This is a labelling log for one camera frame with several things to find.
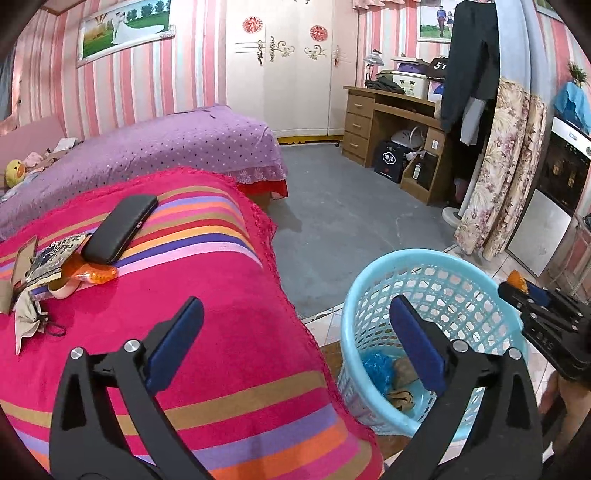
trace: wardrobe door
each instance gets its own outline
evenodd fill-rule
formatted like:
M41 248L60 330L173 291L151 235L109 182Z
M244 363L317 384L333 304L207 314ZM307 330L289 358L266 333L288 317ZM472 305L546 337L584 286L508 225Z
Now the wardrobe door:
M298 135L327 135L332 70L333 0L297 2L295 77Z
M333 29L329 135L343 135L348 97L343 87L355 86L357 77L358 13L348 2L335 0Z
M228 106L259 121L265 121L264 3L264 0L228 0L226 20Z
M276 137L297 135L298 2L267 0L265 122Z

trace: picture frame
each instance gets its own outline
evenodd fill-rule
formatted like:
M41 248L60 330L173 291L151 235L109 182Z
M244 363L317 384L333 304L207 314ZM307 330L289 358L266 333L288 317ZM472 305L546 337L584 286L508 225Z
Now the picture frame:
M76 67L126 48L172 38L175 0L127 0L89 15L78 30Z
M417 41L451 43L453 16L460 3L462 0L422 0L417 10Z
M556 10L554 10L554 8L552 7L552 5L550 5L547 0L535 0L535 9L543 14L546 15L547 17L552 17L555 20L558 20L562 23L564 23L562 21L562 18L560 18L559 14L556 13Z

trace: laundry basket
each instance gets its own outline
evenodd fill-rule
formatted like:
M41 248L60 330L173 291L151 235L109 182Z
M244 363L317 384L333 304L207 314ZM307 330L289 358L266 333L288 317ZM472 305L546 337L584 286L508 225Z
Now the laundry basket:
M378 258L351 286L341 320L343 366L338 386L351 414L380 435L412 437L435 402L420 380L408 386L415 406L401 413L374 387L360 353L405 356L389 321L389 305L405 295L424 320L437 323L449 339L475 351L502 355L510 346L528 358L517 311L498 297L497 285L474 265L433 250L409 249ZM454 437L465 440L480 406L483 388L474 390Z

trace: red bed skirt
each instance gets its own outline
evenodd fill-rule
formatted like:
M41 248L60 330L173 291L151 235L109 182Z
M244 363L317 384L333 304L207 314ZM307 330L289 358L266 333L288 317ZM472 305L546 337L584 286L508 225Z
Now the red bed skirt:
M272 198L286 198L288 196L285 180L261 180L255 183L239 183L237 185L244 195L255 196L271 193Z

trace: decorative wall sticker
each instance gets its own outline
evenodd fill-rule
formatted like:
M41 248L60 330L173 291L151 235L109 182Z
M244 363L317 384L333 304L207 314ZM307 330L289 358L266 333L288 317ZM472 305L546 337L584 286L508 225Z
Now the decorative wall sticker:
M318 60L321 55L326 57L326 50L320 45L314 45L314 48L304 48L304 53L308 55L312 60Z
M281 53L282 57L289 57L296 51L296 48L293 45L288 47L287 42L284 40L280 40L275 44L275 37L271 37L271 41L269 42L269 55L271 56L271 61L275 60L276 51Z
M257 33L262 30L262 20L258 17L248 17L242 22L242 28L246 33Z
M316 41L326 41L329 37L329 32L321 25L314 25L310 29L310 36Z

